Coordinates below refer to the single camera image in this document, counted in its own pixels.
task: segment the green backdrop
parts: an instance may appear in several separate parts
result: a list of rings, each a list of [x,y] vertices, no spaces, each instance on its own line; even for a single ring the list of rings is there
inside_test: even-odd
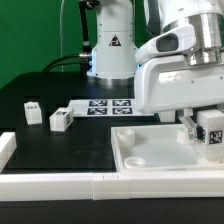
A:
[[[41,71],[59,58],[62,0],[0,1],[0,88],[21,73]],[[95,11],[87,11],[90,40],[96,43]],[[79,53],[82,36],[78,0],[66,0],[63,16],[64,55]],[[143,0],[136,1],[136,45],[148,38]],[[78,70],[77,66],[66,68]]]

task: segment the black tabletop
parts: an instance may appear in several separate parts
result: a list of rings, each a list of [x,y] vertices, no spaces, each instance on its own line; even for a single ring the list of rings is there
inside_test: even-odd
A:
[[[87,83],[78,73],[27,73],[0,90],[0,134],[16,132],[3,174],[116,172],[110,129],[158,124],[158,117],[75,118],[63,133],[49,117],[71,99],[133,98],[133,86]],[[41,125],[28,126],[24,103],[38,102]],[[0,223],[223,223],[222,198],[1,202]]]

